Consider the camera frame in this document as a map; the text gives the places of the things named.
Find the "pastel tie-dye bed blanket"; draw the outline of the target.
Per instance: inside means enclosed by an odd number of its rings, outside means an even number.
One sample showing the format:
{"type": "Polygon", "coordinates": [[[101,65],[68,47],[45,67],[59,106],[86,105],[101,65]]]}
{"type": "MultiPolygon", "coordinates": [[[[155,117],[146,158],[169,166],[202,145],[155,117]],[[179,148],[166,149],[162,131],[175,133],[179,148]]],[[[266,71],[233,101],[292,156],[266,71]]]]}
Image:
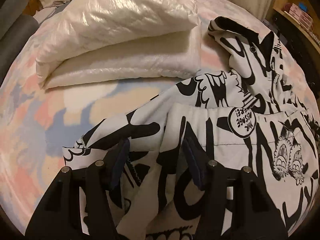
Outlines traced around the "pastel tie-dye bed blanket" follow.
{"type": "MultiPolygon", "coordinates": [[[[251,29],[259,38],[272,33],[253,15],[232,2],[196,2],[204,27],[210,20],[222,16],[251,29]]],[[[30,38],[1,87],[1,205],[14,226],[22,232],[25,232],[55,173],[63,165],[71,167],[65,161],[66,148],[74,147],[102,120],[130,113],[179,83],[173,79],[133,79],[42,91],[35,81],[34,54],[39,51],[48,29],[45,24],[30,38]]],[[[284,72],[293,83],[293,91],[319,124],[316,101],[304,74],[289,51],[280,44],[286,60],[284,72]]],[[[206,29],[202,30],[201,53],[202,70],[192,77],[229,71],[229,52],[210,37],[206,29]]],[[[302,223],[312,215],[318,203],[319,185],[302,223]]]]}

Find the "grey upholstered chair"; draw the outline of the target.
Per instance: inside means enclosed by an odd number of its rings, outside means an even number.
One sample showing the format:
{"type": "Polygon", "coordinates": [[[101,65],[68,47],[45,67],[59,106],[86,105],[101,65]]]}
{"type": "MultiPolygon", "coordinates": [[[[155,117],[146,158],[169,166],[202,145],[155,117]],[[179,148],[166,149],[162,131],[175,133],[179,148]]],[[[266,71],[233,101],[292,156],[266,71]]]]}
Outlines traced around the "grey upholstered chair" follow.
{"type": "Polygon", "coordinates": [[[23,14],[29,0],[1,0],[1,81],[29,38],[39,28],[33,16],[23,14]]]}

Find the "folded white puffer jacket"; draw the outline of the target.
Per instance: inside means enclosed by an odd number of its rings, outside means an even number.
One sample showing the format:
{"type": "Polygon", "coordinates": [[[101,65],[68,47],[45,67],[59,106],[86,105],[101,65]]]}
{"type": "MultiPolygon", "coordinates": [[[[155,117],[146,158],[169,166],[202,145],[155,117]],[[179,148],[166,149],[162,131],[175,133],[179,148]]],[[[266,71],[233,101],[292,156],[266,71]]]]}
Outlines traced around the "folded white puffer jacket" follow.
{"type": "Polygon", "coordinates": [[[36,57],[43,89],[200,70],[195,0],[72,0],[46,24],[36,57]]]}

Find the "wooden shelf unit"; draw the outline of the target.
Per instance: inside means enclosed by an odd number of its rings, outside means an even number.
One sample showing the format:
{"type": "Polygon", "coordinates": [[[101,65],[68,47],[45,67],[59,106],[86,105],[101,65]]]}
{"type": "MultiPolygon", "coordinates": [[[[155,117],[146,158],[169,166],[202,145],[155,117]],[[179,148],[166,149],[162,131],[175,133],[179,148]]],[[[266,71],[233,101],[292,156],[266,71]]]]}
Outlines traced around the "wooden shelf unit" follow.
{"type": "Polygon", "coordinates": [[[309,0],[274,0],[273,10],[289,20],[319,51],[319,17],[309,0]]]}

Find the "black white graffiti print garment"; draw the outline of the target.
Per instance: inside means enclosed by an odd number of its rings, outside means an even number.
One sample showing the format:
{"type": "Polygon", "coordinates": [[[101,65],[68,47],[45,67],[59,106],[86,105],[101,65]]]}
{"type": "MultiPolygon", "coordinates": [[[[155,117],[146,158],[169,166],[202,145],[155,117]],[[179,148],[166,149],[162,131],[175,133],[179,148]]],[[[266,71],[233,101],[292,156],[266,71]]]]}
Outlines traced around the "black white graffiti print garment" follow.
{"type": "Polygon", "coordinates": [[[106,193],[121,239],[196,239],[204,191],[192,180],[185,138],[226,168],[250,167],[288,237],[312,206],[319,124],[284,72],[280,41],[222,16],[210,22],[208,34],[229,52],[229,71],[181,81],[130,113],[102,120],[64,150],[76,170],[129,139],[120,183],[106,193]]]}

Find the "pink boxes on shelf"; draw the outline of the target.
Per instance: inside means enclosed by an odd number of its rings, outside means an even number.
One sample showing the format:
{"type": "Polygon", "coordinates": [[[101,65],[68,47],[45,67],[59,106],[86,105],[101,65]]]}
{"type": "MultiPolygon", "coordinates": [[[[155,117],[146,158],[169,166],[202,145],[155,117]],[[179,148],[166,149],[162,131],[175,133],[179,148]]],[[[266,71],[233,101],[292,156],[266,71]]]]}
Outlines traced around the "pink boxes on shelf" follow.
{"type": "Polygon", "coordinates": [[[284,7],[284,11],[298,21],[306,30],[311,30],[313,28],[313,19],[311,16],[295,3],[287,3],[284,7]]]}

